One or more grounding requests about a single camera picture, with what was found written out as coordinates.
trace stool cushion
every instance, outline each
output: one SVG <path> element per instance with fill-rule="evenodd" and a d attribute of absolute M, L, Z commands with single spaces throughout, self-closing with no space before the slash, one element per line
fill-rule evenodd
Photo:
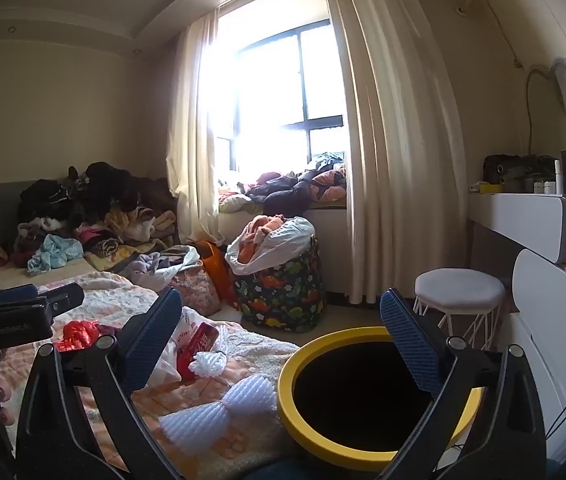
<path fill-rule="evenodd" d="M 497 278 L 472 269 L 435 269 L 414 282 L 416 296 L 445 314 L 487 314 L 505 297 Z"/>

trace yellow box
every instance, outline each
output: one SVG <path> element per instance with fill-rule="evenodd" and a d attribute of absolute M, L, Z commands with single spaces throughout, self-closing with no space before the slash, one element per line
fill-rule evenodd
<path fill-rule="evenodd" d="M 501 184 L 479 184 L 479 193 L 500 193 L 502 191 Z"/>

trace dinosaur print bag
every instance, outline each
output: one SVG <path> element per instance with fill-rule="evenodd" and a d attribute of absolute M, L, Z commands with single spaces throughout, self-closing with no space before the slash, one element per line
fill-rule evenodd
<path fill-rule="evenodd" d="M 325 308 L 319 243 L 300 256 L 254 274 L 234 276 L 234 290 L 244 319 L 291 332 L 307 332 Z"/>

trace yellow rim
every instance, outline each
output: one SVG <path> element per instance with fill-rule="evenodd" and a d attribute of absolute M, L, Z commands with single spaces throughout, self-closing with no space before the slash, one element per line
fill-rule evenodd
<path fill-rule="evenodd" d="M 372 452 L 352 449 L 320 435 L 303 420 L 292 397 L 294 384 L 301 370 L 320 355 L 355 343 L 388 340 L 391 340 L 390 334 L 383 326 L 350 328 L 311 341 L 298 349 L 285 363 L 279 376 L 279 415 L 292 437 L 314 456 L 331 464 L 359 471 L 381 471 L 394 458 L 396 451 Z M 472 422 L 481 400 L 481 390 L 475 388 L 470 392 L 450 445 L 458 440 L 463 430 Z"/>

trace white plastic packaging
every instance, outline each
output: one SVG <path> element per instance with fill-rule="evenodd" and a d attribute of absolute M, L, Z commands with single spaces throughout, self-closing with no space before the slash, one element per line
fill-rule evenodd
<path fill-rule="evenodd" d="M 310 247 L 314 226 L 302 216 L 295 216 L 265 237 L 252 260 L 247 264 L 238 262 L 239 245 L 247 234 L 247 227 L 227 248 L 225 259 L 237 276 L 254 274 L 297 258 Z"/>
<path fill-rule="evenodd" d="M 233 416 L 274 412 L 276 401 L 274 385 L 253 375 L 234 384 L 223 399 L 159 417 L 159 423 L 183 453 L 195 455 L 223 436 Z"/>

